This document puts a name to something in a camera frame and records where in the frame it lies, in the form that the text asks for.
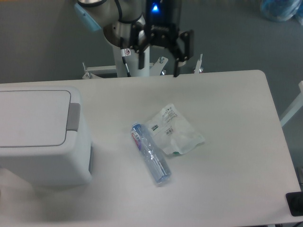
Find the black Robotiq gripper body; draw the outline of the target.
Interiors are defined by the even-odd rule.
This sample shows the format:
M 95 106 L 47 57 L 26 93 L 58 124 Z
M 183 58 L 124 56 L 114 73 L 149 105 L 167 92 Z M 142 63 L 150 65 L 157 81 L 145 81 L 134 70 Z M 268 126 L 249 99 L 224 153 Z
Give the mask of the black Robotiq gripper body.
M 132 46 L 178 46 L 180 14 L 180 0 L 146 0 L 145 23 L 132 25 Z

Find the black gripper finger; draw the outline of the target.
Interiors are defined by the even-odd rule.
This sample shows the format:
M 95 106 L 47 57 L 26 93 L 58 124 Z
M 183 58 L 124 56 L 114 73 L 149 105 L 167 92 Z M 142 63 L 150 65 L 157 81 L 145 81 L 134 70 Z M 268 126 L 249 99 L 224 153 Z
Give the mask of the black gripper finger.
M 177 43 L 178 39 L 183 42 L 184 51 L 181 50 Z M 178 36 L 173 39 L 169 51 L 175 58 L 173 77 L 178 77 L 180 68 L 194 55 L 194 30 L 188 30 L 178 34 Z
M 129 46 L 138 54 L 138 69 L 142 70 L 145 66 L 145 53 L 147 48 L 147 38 L 145 35 L 145 26 L 141 23 L 131 25 Z

